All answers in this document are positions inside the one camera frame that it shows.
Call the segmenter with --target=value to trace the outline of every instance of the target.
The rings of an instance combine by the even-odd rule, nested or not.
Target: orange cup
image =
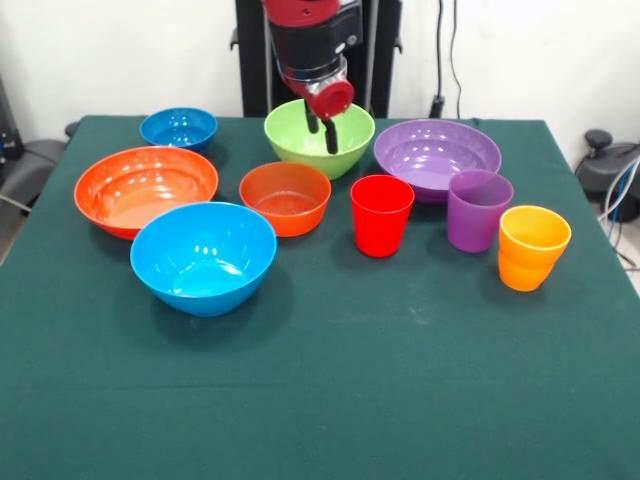
[[[557,213],[535,205],[510,208],[500,218],[500,279],[520,292],[537,289],[570,239],[571,227]]]

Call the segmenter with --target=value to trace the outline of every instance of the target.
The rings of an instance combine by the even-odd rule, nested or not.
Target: red cup
[[[370,257],[396,253],[415,197],[408,183],[391,175],[369,175],[354,183],[351,207],[358,250]]]

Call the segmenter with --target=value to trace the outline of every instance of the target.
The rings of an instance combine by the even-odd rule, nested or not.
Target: dark blue bowl
[[[206,153],[218,131],[218,119],[198,108],[170,108],[154,113],[140,125],[150,145],[180,147]]]

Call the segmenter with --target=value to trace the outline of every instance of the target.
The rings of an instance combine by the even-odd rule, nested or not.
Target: purple cup
[[[449,185],[447,212],[451,245],[467,253],[491,248],[513,193],[511,182],[497,173],[467,170],[455,175]]]

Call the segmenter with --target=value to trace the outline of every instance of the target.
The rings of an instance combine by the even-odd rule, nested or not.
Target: large orange bowl
[[[142,147],[92,165],[76,183],[74,200],[97,226],[133,240],[158,215],[211,200],[217,188],[218,172],[202,155],[176,147]]]

